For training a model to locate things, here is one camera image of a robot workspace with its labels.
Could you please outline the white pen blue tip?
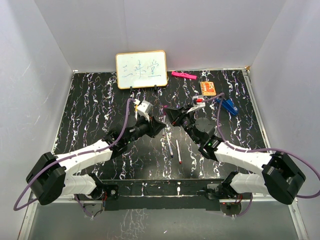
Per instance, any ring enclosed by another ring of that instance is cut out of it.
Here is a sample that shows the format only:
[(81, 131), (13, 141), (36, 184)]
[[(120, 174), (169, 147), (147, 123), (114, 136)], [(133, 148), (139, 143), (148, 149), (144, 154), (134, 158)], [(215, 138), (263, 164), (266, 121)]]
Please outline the white pen blue tip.
[(169, 138), (168, 135), (166, 135), (166, 138), (167, 138), (167, 144), (168, 144), (170, 156), (171, 156), (171, 158), (173, 158), (174, 157), (174, 153), (173, 153), (173, 150), (172, 150), (172, 147), (171, 147), (170, 138)]

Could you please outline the white pen yellow tip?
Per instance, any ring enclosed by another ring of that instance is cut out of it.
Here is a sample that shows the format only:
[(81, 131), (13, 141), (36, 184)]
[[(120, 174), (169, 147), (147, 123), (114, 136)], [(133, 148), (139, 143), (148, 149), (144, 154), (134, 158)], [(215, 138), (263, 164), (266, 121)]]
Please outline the white pen yellow tip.
[(135, 111), (135, 107), (134, 107), (135, 119), (138, 120), (138, 111)]

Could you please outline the white pen red tip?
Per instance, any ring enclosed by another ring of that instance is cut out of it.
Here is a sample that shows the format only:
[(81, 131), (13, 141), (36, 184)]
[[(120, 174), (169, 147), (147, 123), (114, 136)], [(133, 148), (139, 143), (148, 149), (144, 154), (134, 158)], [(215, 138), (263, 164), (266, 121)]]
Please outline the white pen red tip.
[(182, 164), (181, 151), (180, 151), (180, 146), (179, 146), (179, 142), (178, 142), (177, 139), (175, 140), (175, 143), (176, 143), (176, 150), (177, 150), (178, 162), (179, 162), (179, 164), (181, 165), (181, 164)]

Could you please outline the white pen purple tip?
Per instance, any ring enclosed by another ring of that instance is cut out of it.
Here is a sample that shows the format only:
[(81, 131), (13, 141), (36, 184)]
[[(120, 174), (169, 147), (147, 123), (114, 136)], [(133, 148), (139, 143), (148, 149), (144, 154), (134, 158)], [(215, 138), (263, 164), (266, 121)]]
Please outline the white pen purple tip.
[(165, 136), (166, 135), (166, 133), (165, 133), (165, 130), (166, 130), (166, 126), (167, 126), (167, 124), (166, 124), (166, 113), (165, 112), (163, 112), (163, 124), (164, 124), (164, 128), (162, 129), (162, 136)]

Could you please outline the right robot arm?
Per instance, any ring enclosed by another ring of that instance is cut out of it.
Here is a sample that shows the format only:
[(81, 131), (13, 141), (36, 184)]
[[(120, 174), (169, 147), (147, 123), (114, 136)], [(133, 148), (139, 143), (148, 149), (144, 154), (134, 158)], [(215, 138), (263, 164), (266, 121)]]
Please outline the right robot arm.
[(192, 107), (168, 107), (164, 111), (171, 125), (182, 127), (205, 158), (250, 171), (249, 174), (234, 171), (227, 176), (220, 185), (220, 192), (226, 197), (233, 199), (243, 193), (263, 194), (290, 205), (298, 196), (306, 176), (287, 153), (251, 152), (226, 143), (215, 135), (212, 121), (194, 117)]

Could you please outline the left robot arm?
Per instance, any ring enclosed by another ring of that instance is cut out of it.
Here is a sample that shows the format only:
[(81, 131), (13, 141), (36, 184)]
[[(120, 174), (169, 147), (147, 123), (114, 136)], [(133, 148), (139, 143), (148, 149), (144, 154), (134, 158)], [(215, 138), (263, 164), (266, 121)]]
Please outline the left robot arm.
[(154, 138), (165, 126), (153, 116), (149, 119), (129, 116), (128, 122), (122, 120), (91, 145), (64, 154), (44, 153), (27, 175), (26, 182), (43, 206), (66, 195), (82, 194), (97, 200), (103, 195), (103, 183), (94, 174), (76, 173), (122, 155), (134, 141), (145, 135)]

